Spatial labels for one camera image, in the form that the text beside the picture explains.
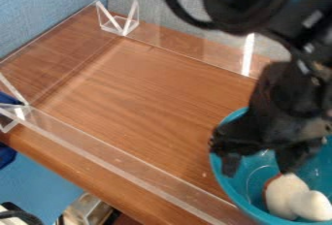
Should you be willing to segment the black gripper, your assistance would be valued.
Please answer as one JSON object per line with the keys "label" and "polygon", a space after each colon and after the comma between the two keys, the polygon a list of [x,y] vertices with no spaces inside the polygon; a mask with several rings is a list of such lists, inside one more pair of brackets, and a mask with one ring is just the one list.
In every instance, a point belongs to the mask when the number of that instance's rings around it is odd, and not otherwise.
{"label": "black gripper", "polygon": [[248,109],[221,123],[212,134],[211,151],[223,158],[223,173],[234,177],[242,157],[271,149],[283,174],[295,173],[332,134],[332,113]]}

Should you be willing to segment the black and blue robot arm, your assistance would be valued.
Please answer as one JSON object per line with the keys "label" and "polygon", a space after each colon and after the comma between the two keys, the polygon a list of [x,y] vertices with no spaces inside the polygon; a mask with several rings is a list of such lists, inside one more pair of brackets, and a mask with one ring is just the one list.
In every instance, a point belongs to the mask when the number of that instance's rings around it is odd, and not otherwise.
{"label": "black and blue robot arm", "polygon": [[270,149],[294,173],[332,135],[332,0],[165,0],[191,25],[270,38],[291,60],[264,69],[246,114],[216,127],[211,152],[234,177],[242,159]]}

